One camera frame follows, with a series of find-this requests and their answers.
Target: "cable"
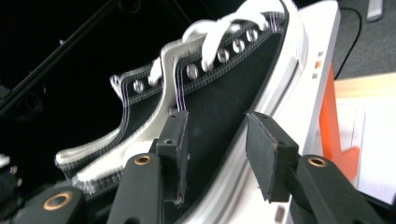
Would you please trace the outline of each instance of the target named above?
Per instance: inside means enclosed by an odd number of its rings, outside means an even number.
[[[348,51],[347,54],[346,54],[345,59],[344,59],[343,62],[341,63],[341,66],[340,66],[340,68],[338,69],[338,72],[337,72],[337,74],[335,75],[334,80],[336,80],[336,79],[340,76],[340,73],[341,73],[341,71],[343,70],[343,67],[344,67],[344,65],[345,65],[346,62],[347,62],[347,59],[348,59],[348,57],[349,57],[350,52],[352,52],[353,48],[355,48],[356,42],[358,42],[359,36],[361,36],[361,25],[362,25],[361,14],[359,13],[358,10],[356,10],[355,8],[351,8],[351,7],[340,7],[340,10],[353,11],[353,12],[355,12],[355,13],[358,15],[358,17],[359,17],[359,30],[358,30],[358,33],[356,34],[356,37],[355,37],[355,40],[353,41],[352,46],[350,47],[349,51]]]

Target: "metal ring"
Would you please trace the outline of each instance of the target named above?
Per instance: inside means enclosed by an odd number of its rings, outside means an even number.
[[[308,159],[309,163],[317,167],[326,167],[327,162],[319,157],[311,157]]]
[[[136,165],[147,165],[151,163],[152,158],[150,156],[141,156],[136,159],[134,159],[134,163]]]
[[[61,202],[59,204],[56,204],[56,205],[52,204],[53,201],[55,201],[56,199],[61,198],[61,197],[64,197],[64,201],[63,202]],[[73,198],[73,193],[72,192],[68,192],[68,191],[67,192],[62,192],[62,193],[59,193],[59,194],[55,194],[52,197],[48,198],[44,202],[43,207],[44,207],[45,210],[48,210],[48,211],[57,210],[57,209],[60,209],[60,208],[64,207],[68,203],[70,203],[70,201],[72,201],[72,198]]]

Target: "white surface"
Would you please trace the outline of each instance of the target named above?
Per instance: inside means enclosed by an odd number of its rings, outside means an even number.
[[[396,96],[337,100],[364,109],[359,190],[392,203],[396,193]]]
[[[362,147],[365,112],[361,106],[340,103],[337,104],[338,126],[340,131],[341,150],[346,151],[352,147]],[[320,130],[317,127],[314,143],[314,154],[323,155]],[[359,185],[360,171],[351,183],[355,188]]]
[[[329,72],[332,51],[339,24],[339,11],[334,1],[323,1],[300,11],[308,37],[307,65],[302,76],[290,84],[273,118],[300,146],[301,152],[312,151],[318,114]],[[315,68],[317,60],[322,66]],[[247,183],[235,207],[230,223],[274,223],[276,209],[286,203],[263,200],[257,180],[250,171]]]

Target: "metal eyelet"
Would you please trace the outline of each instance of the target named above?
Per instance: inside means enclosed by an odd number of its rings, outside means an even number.
[[[235,51],[235,53],[240,53],[244,49],[245,49],[245,42],[243,40],[235,39],[235,41],[233,41],[233,51]]]
[[[141,80],[136,80],[134,82],[134,91],[140,93],[145,89],[145,84]]]
[[[198,70],[197,65],[195,65],[195,63],[191,63],[191,64],[187,65],[186,73],[187,73],[187,77],[189,79],[191,79],[191,80],[197,79],[199,76],[199,70]]]
[[[248,42],[254,42],[259,38],[259,32],[255,29],[248,29],[247,30],[247,40]]]
[[[226,63],[230,59],[230,53],[227,49],[219,49],[218,50],[218,59],[221,63]]]

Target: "white shoelace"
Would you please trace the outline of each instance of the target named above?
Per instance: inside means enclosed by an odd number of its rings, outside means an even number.
[[[212,69],[223,36],[227,33],[235,33],[240,29],[240,25],[233,24],[234,21],[252,21],[262,31],[269,26],[268,20],[260,11],[262,4],[265,4],[265,1],[246,1],[235,13],[229,14],[218,21],[197,21],[184,32],[183,41],[192,36],[207,34],[202,46],[201,61],[202,68],[205,72]],[[148,82],[150,85],[156,85],[162,76],[160,59],[157,58],[154,61]]]

